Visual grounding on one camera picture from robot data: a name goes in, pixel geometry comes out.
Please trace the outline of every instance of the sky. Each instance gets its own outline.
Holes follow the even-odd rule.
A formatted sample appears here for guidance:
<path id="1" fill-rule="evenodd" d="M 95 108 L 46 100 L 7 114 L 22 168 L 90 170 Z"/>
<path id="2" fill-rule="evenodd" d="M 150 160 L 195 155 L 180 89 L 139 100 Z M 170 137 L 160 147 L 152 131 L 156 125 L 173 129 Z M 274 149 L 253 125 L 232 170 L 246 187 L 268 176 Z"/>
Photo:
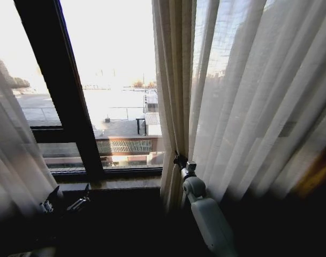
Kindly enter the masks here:
<path id="1" fill-rule="evenodd" d="M 61 5 L 82 84 L 156 80 L 151 0 Z"/>
<path id="2" fill-rule="evenodd" d="M 61 0 L 82 84 L 130 86 L 156 81 L 151 0 Z M 46 91 L 12 0 L 0 1 L 0 59 L 9 74 Z"/>

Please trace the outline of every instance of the curtain fold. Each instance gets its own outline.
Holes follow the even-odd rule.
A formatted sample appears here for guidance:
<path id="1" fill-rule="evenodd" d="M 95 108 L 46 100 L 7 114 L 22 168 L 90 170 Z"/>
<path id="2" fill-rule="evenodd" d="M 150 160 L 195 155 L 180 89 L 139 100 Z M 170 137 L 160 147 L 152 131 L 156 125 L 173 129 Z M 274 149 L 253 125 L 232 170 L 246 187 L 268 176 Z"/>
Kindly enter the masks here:
<path id="1" fill-rule="evenodd" d="M 164 138 L 161 196 L 167 211 L 182 197 L 175 151 L 188 156 L 195 1 L 155 1 L 153 20 L 159 115 Z"/>
<path id="2" fill-rule="evenodd" d="M 212 4 L 197 2 L 189 157 L 218 201 L 285 196 L 326 146 L 326 0 L 223 0 L 204 51 Z"/>
<path id="3" fill-rule="evenodd" d="M 56 186 L 0 70 L 0 219 L 35 213 Z"/>

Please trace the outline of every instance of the ground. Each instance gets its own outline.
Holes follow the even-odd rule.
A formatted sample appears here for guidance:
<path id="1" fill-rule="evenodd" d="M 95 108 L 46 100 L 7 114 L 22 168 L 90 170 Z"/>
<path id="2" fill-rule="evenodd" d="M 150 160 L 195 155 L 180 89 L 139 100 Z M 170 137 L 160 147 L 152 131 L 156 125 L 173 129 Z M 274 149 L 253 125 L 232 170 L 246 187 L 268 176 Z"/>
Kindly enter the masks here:
<path id="1" fill-rule="evenodd" d="M 145 116 L 144 94 L 143 90 L 85 90 L 95 135 L 102 132 L 106 137 L 138 135 L 135 119 Z M 61 125 L 49 94 L 19 94 L 16 98 L 30 126 Z M 143 133 L 143 127 L 140 126 L 140 134 Z"/>

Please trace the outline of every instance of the window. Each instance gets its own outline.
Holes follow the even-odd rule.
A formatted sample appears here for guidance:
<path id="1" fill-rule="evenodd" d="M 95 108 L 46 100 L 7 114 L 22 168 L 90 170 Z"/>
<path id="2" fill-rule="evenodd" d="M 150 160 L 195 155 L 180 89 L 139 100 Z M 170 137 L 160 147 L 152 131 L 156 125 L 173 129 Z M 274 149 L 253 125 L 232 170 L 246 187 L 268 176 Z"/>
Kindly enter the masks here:
<path id="1" fill-rule="evenodd" d="M 151 1 L 60 2 L 103 165 L 162 164 Z"/>
<path id="2" fill-rule="evenodd" d="M 0 71 L 30 126 L 61 126 L 14 2 L 0 1 Z"/>
<path id="3" fill-rule="evenodd" d="M 0 67 L 48 168 L 161 172 L 151 1 L 14 2 L 0 4 Z"/>

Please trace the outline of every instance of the window sill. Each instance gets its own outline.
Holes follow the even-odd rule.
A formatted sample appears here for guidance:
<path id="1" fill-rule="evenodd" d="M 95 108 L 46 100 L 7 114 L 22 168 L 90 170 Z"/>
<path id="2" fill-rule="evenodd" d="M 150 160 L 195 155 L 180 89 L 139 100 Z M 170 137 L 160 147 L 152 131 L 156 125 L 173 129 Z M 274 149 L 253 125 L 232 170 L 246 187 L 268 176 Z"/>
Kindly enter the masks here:
<path id="1" fill-rule="evenodd" d="M 62 182 L 59 183 L 62 191 L 81 191 L 84 190 L 88 182 Z M 161 186 L 161 176 L 136 177 L 136 178 L 111 178 L 91 183 L 91 190 L 119 190 L 131 188 L 153 188 Z"/>

